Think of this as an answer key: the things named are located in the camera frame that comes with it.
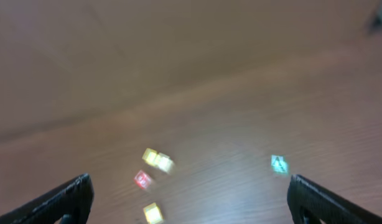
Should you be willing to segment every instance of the red block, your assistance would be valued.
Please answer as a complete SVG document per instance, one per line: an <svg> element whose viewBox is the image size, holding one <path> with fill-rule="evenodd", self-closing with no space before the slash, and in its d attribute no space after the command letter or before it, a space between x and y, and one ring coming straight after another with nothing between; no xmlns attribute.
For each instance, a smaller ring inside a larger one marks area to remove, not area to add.
<svg viewBox="0 0 382 224"><path fill-rule="evenodd" d="M144 190L146 190L152 184L152 178L142 170L137 173L134 181L140 188Z"/></svg>

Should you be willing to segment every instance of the wooden floor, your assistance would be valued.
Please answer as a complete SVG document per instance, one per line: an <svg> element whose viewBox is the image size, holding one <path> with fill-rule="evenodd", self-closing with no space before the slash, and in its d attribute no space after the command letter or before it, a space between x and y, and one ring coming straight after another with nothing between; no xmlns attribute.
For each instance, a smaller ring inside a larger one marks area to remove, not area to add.
<svg viewBox="0 0 382 224"><path fill-rule="evenodd" d="M173 158L165 175L141 159ZM302 174L382 216L382 39L157 95L88 121L0 142L0 214L84 172L89 223L292 223L284 155ZM133 177L156 180L147 193Z"/></svg>

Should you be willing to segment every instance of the teal object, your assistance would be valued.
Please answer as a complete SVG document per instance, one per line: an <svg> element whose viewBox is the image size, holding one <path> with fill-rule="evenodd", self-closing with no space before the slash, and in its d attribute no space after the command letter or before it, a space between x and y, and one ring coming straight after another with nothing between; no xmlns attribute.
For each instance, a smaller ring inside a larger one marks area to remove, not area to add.
<svg viewBox="0 0 382 224"><path fill-rule="evenodd" d="M271 155L271 167L274 172L288 174L288 163L286 163L283 156Z"/></svg>

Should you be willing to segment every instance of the brown wall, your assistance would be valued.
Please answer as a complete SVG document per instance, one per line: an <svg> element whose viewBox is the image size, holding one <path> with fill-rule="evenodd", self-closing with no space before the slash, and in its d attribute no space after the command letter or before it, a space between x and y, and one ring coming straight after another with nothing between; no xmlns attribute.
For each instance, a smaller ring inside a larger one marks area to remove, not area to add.
<svg viewBox="0 0 382 224"><path fill-rule="evenodd" d="M378 1L0 1L0 137L361 37Z"/></svg>

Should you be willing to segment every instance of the red cube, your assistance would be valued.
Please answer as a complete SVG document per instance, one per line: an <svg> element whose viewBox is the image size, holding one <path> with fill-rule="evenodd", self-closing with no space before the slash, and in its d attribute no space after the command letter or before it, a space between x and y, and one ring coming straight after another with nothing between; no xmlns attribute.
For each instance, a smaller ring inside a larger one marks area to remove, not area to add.
<svg viewBox="0 0 382 224"><path fill-rule="evenodd" d="M146 190L152 184L152 178L142 170L137 173L134 181L140 188L144 190Z"/></svg>

